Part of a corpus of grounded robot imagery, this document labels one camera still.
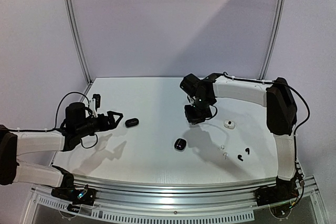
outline white table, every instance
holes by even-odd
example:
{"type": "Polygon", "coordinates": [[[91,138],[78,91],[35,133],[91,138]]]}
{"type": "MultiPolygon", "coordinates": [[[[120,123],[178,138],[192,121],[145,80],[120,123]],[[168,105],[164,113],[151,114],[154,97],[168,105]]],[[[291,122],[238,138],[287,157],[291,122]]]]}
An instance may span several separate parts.
{"type": "MultiPolygon", "coordinates": [[[[184,115],[188,102],[179,87],[181,80],[96,79],[88,97],[101,94],[98,112],[122,112],[124,118],[115,130],[98,133],[94,148],[78,145],[72,152],[57,153],[54,165],[93,178],[147,184],[237,183],[277,176],[276,146],[266,127],[266,109],[217,99],[217,116],[191,126],[184,115]],[[126,128],[124,122],[130,118],[138,118],[140,124],[126,128]],[[227,119],[236,123],[233,130],[224,127],[227,119]],[[187,140],[183,152],[174,149],[178,138],[187,140]]],[[[83,144],[94,141],[95,137],[86,137],[83,144]]]]}

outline white backdrop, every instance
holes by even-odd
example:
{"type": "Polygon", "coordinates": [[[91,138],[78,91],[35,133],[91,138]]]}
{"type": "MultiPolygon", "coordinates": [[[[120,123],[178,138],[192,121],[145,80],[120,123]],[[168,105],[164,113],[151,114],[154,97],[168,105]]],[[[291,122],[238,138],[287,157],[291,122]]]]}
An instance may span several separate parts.
{"type": "MultiPolygon", "coordinates": [[[[336,223],[336,2],[285,0],[267,72],[285,77],[307,100],[311,119],[298,130],[298,155],[314,174],[331,223],[336,223]]],[[[299,120],[306,111],[297,98],[299,120]]]]}
{"type": "MultiPolygon", "coordinates": [[[[0,124],[29,129],[54,126],[58,102],[86,87],[64,0],[0,0],[0,124]]],[[[64,108],[70,101],[65,100],[64,108]]],[[[26,155],[48,164],[52,153],[26,155]]],[[[0,186],[0,223],[18,224],[30,184],[0,186]]]]}
{"type": "Polygon", "coordinates": [[[95,77],[258,77],[277,0],[72,0],[95,77]]]}

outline white work surface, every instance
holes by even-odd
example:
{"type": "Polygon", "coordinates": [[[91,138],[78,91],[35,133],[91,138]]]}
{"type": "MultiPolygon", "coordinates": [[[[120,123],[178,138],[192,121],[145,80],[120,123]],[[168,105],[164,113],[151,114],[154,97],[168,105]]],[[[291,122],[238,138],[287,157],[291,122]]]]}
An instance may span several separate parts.
{"type": "MultiPolygon", "coordinates": [[[[276,146],[266,127],[266,109],[217,99],[217,116],[191,126],[184,115],[188,102],[179,87],[181,80],[96,79],[88,97],[101,94],[98,112],[117,111],[124,118],[116,129],[98,133],[94,148],[78,145],[72,152],[57,153],[54,165],[74,174],[148,184],[236,183],[277,176],[276,146]],[[138,118],[140,124],[126,128],[125,120],[130,118],[138,118]],[[224,128],[227,119],[236,123],[233,130],[224,128]],[[178,138],[187,141],[183,152],[174,149],[178,138]]],[[[86,137],[83,144],[90,146],[94,139],[86,137]]]]}

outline ventilation grille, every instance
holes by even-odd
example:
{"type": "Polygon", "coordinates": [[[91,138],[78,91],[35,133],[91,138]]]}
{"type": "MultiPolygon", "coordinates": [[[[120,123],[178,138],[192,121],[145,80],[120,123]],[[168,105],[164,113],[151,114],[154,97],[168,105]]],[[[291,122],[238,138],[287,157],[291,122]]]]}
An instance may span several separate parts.
{"type": "MultiPolygon", "coordinates": [[[[67,203],[63,203],[57,199],[48,198],[40,195],[39,204],[54,208],[57,210],[67,211],[67,203]]],[[[222,223],[242,223],[253,221],[253,211],[239,212],[230,215],[218,215],[213,217],[144,217],[135,215],[120,215],[106,210],[93,209],[91,216],[85,216],[91,219],[104,220],[118,224],[222,224],[222,223]]]]}

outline robotic arm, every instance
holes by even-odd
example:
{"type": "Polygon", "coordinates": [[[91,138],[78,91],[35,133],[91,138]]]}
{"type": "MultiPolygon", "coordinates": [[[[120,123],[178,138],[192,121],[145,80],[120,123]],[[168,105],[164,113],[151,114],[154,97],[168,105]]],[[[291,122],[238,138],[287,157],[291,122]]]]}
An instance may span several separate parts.
{"type": "Polygon", "coordinates": [[[232,98],[266,107],[267,127],[273,134],[278,155],[278,176],[273,188],[256,191],[258,205],[272,204],[298,196],[296,180],[302,179],[296,166],[293,127],[297,122],[297,106],[283,78],[275,82],[235,80],[226,74],[212,73],[200,80],[193,74],[184,77],[181,89],[188,94],[191,104],[186,105],[185,115],[192,124],[213,118],[210,106],[216,98],[232,98]]]}
{"type": "Polygon", "coordinates": [[[90,107],[75,102],[66,108],[66,118],[61,127],[54,132],[12,133],[0,125],[0,185],[13,182],[28,182],[53,187],[52,195],[72,201],[73,204],[93,205],[96,190],[86,186],[76,189],[73,174],[61,167],[41,166],[20,161],[19,156],[26,153],[44,151],[72,151],[85,136],[95,135],[115,129],[123,114],[108,111],[107,115],[97,114],[100,95],[95,94],[90,107]]]}

